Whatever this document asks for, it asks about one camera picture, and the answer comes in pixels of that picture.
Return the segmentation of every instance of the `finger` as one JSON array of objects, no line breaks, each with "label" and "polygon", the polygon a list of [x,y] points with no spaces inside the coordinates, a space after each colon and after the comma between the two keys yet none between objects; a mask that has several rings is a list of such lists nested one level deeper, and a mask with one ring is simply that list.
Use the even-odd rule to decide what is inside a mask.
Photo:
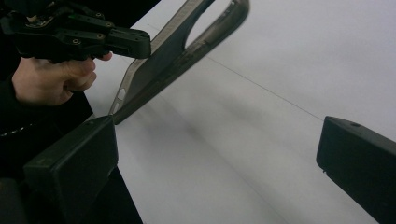
[{"label": "finger", "polygon": [[85,91],[91,87],[97,75],[92,72],[89,76],[67,80],[64,85],[69,91]]},{"label": "finger", "polygon": [[111,57],[113,57],[113,53],[109,52],[108,54],[103,55],[101,58],[97,58],[97,59],[101,61],[109,61]]},{"label": "finger", "polygon": [[95,70],[95,63],[92,59],[85,61],[67,61],[60,63],[64,80],[88,76]]},{"label": "finger", "polygon": [[64,87],[64,90],[59,95],[59,98],[52,105],[62,105],[66,103],[68,100],[70,100],[72,96],[73,96],[73,92],[69,91],[66,87]]}]

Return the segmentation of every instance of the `white surface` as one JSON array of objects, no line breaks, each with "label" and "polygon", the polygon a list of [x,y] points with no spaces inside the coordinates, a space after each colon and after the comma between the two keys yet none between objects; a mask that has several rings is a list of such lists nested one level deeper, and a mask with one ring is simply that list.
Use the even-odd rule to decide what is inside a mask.
[{"label": "white surface", "polygon": [[[183,2],[162,0],[135,28],[155,36]],[[396,140],[396,3],[250,4],[240,29],[116,126],[139,213],[148,224],[375,223],[315,157],[325,116]],[[131,61],[98,62],[96,116]]]}]

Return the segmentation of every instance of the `hand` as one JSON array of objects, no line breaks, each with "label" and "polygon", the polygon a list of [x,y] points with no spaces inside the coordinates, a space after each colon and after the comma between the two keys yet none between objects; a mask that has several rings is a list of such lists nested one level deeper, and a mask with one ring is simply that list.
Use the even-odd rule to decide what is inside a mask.
[{"label": "hand", "polygon": [[[108,61],[111,57],[109,53],[101,60]],[[92,59],[51,63],[21,58],[12,84],[17,100],[24,105],[61,105],[72,97],[72,91],[85,91],[92,85],[96,80],[94,69]]]}]

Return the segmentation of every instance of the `black clamp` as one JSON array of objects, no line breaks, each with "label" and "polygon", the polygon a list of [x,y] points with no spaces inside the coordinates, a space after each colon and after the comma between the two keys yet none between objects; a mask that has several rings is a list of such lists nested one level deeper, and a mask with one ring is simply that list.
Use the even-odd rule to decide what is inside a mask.
[{"label": "black clamp", "polygon": [[75,3],[57,1],[30,20],[11,11],[0,22],[25,58],[58,63],[101,57],[110,51],[136,59],[151,54],[149,34],[116,27],[102,13]]}]

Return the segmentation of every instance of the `gray frame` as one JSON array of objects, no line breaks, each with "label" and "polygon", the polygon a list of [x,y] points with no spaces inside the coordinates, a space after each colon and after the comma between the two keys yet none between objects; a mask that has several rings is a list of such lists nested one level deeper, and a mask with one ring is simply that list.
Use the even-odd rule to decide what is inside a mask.
[{"label": "gray frame", "polygon": [[119,124],[160,93],[210,50],[233,33],[246,19],[248,0],[232,0],[221,15],[185,47],[193,25],[215,0],[188,0],[151,41],[148,59],[128,67],[110,108]]}]

